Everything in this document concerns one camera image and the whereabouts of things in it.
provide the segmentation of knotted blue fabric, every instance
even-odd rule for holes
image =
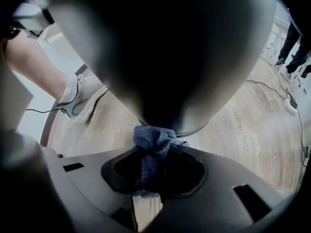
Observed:
[[[146,155],[141,159],[141,174],[136,182],[136,192],[133,193],[133,196],[158,197],[158,193],[145,190],[156,178],[158,165],[166,159],[171,144],[187,147],[189,144],[179,141],[174,130],[154,126],[136,126],[133,141],[135,145],[146,151]]]

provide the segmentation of white sneaker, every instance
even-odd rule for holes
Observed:
[[[95,76],[68,78],[64,95],[57,107],[72,118],[74,125],[84,124],[93,112],[96,101],[108,89]]]

